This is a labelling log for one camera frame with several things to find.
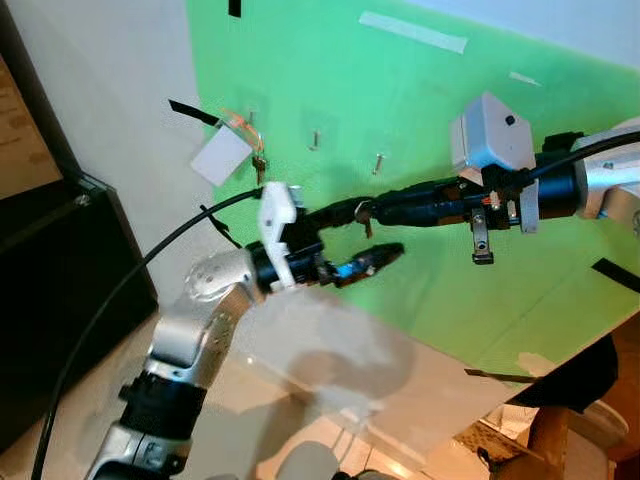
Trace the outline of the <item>long white tape strip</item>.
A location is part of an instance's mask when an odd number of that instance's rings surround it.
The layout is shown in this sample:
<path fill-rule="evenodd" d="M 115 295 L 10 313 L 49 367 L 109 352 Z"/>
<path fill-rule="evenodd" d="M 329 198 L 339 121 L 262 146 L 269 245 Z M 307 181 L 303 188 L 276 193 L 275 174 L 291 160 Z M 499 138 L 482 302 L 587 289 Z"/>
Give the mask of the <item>long white tape strip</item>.
<path fill-rule="evenodd" d="M 420 26 L 420 24 L 407 22 L 390 15 L 383 15 L 375 12 L 362 12 L 358 17 L 358 23 L 374 29 L 380 29 L 392 35 L 398 35 L 411 38 L 413 41 L 420 42 L 435 47 L 435 49 L 454 52 L 454 54 L 465 54 L 468 46 L 468 38 L 456 35 L 448 35 L 448 33 L 440 32 L 438 29 Z"/>

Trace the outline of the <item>brown cardboard panel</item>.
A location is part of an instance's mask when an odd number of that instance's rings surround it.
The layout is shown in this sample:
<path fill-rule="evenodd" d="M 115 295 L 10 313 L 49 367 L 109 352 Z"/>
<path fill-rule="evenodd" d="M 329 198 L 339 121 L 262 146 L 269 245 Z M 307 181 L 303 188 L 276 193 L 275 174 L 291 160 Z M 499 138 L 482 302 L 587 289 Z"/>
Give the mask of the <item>brown cardboard panel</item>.
<path fill-rule="evenodd" d="M 0 200 L 63 179 L 3 56 L 0 56 Z"/>

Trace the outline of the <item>black cloth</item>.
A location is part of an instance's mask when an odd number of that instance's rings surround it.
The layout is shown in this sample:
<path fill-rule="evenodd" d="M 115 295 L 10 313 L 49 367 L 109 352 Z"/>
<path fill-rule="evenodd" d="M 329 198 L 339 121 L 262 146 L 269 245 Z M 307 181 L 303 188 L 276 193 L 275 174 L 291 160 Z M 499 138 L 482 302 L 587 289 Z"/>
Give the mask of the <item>black cloth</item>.
<path fill-rule="evenodd" d="M 557 407 L 584 413 L 600 401 L 620 376 L 620 357 L 612 334 L 605 334 L 579 355 L 564 362 L 507 404 L 529 408 Z"/>

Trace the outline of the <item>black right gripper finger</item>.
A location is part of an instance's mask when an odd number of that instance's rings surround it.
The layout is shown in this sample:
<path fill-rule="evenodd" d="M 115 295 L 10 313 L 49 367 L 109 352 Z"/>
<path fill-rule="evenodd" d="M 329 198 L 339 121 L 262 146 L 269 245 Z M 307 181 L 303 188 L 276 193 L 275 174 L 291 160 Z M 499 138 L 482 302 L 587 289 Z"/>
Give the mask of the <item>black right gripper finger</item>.
<path fill-rule="evenodd" d="M 467 214 L 461 201 L 376 200 L 372 218 L 384 227 L 443 227 L 461 223 Z"/>
<path fill-rule="evenodd" d="M 401 189 L 385 192 L 387 204 L 440 204 L 462 200 L 468 182 L 461 177 L 425 180 Z"/>

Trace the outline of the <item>orange clear tape loop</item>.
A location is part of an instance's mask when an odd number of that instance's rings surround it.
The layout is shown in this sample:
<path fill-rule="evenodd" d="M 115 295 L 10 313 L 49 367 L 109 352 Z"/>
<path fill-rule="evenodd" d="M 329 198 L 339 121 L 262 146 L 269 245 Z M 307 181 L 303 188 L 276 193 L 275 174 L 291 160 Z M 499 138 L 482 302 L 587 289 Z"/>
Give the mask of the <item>orange clear tape loop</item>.
<path fill-rule="evenodd" d="M 237 136 L 241 137 L 251 147 L 252 152 L 264 154 L 266 150 L 265 137 L 253 125 L 248 116 L 241 115 L 229 108 L 223 108 L 221 109 L 221 123 L 227 125 Z"/>

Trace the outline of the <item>small white tape piece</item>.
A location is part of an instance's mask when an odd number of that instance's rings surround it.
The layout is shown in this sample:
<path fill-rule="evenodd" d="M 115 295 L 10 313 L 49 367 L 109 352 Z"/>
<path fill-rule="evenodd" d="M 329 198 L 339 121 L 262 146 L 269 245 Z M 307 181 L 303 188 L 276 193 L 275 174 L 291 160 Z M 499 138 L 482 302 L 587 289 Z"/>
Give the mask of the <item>small white tape piece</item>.
<path fill-rule="evenodd" d="M 544 84 L 538 81 L 538 79 L 532 78 L 530 76 L 525 76 L 525 74 L 518 73 L 516 70 L 511 70 L 508 73 L 508 77 L 512 79 L 512 81 L 517 81 L 525 84 L 531 84 L 531 86 L 543 88 Z"/>

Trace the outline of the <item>white card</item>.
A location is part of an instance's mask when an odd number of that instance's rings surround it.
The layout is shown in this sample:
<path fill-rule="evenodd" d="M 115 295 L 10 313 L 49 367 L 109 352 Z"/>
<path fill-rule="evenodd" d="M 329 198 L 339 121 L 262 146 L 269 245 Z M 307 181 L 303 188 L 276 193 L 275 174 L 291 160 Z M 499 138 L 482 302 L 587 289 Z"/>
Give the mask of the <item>white card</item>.
<path fill-rule="evenodd" d="M 221 125 L 189 166 L 211 186 L 223 186 L 230 174 L 252 154 L 250 143 L 229 125 Z"/>

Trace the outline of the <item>open brown cardboard box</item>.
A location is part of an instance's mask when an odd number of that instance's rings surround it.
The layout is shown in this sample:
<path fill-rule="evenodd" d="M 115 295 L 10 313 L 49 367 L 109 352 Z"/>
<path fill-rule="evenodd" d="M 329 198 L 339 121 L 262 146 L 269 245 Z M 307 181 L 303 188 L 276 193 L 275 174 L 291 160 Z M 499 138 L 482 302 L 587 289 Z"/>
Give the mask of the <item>open brown cardboard box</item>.
<path fill-rule="evenodd" d="M 570 480 L 573 438 L 600 452 L 605 480 L 616 462 L 609 451 L 631 435 L 626 417 L 599 399 L 582 412 L 566 407 L 502 404 L 452 436 L 452 442 L 481 462 L 488 480 Z"/>

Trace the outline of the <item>black cabinet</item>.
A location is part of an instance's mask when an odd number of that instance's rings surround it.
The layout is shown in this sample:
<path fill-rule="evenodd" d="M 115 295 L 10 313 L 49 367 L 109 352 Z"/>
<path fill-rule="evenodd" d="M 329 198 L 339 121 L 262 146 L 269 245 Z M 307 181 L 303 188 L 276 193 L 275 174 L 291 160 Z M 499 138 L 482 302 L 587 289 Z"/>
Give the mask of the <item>black cabinet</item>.
<path fill-rule="evenodd" d="M 157 306 L 115 189 L 70 150 L 26 42 L 0 8 L 0 56 L 63 179 L 0 200 L 0 452 L 36 433 L 56 381 L 77 384 Z"/>

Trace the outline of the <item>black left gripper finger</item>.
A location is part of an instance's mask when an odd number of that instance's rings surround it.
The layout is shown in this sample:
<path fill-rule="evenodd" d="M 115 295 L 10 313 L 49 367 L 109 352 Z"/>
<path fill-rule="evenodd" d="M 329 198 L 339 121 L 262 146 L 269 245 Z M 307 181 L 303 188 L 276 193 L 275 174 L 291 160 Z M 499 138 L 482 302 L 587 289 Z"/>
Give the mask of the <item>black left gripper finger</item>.
<path fill-rule="evenodd" d="M 328 228 L 344 227 L 355 223 L 357 211 L 364 204 L 362 198 L 347 198 L 334 202 L 314 211 L 307 211 L 298 221 L 302 230 L 321 230 Z"/>
<path fill-rule="evenodd" d="M 344 288 L 375 275 L 392 264 L 404 253 L 402 243 L 375 244 L 374 247 L 357 252 L 351 260 L 333 268 L 333 285 Z"/>

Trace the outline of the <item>black tape strip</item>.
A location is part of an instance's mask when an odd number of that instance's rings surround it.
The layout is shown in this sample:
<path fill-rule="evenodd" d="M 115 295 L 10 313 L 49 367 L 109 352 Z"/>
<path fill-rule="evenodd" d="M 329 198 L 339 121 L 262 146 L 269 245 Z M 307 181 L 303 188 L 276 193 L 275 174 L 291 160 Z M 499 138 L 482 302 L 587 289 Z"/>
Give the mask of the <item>black tape strip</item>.
<path fill-rule="evenodd" d="M 605 278 L 611 279 L 612 282 L 630 289 L 631 292 L 640 293 L 640 276 L 631 273 L 626 268 L 622 268 L 617 262 L 609 259 L 598 259 L 591 265 L 591 269 L 596 273 L 602 274 Z"/>
<path fill-rule="evenodd" d="M 212 228 L 214 228 L 216 232 L 219 233 L 219 236 L 221 238 L 224 238 L 225 241 L 232 244 L 232 246 L 236 248 L 236 250 L 239 250 L 239 248 L 243 247 L 243 244 L 241 242 L 236 241 L 236 239 L 230 236 L 230 228 L 227 224 L 224 223 L 224 221 L 216 218 L 216 216 L 212 214 L 212 212 L 210 212 L 210 214 L 206 216 L 206 219 L 210 221 Z"/>
<path fill-rule="evenodd" d="M 221 124 L 221 118 L 218 115 L 209 113 L 209 111 L 196 108 L 196 106 L 188 105 L 186 102 L 180 102 L 177 100 L 168 100 L 169 108 L 180 115 L 189 116 L 189 118 L 196 119 L 197 122 L 210 125 L 210 127 L 218 127 Z"/>
<path fill-rule="evenodd" d="M 465 369 L 466 375 L 476 376 L 476 378 L 490 378 L 498 381 L 507 381 L 507 383 L 532 384 L 539 381 L 539 376 L 506 374 L 506 372 L 489 372 L 480 369 Z"/>

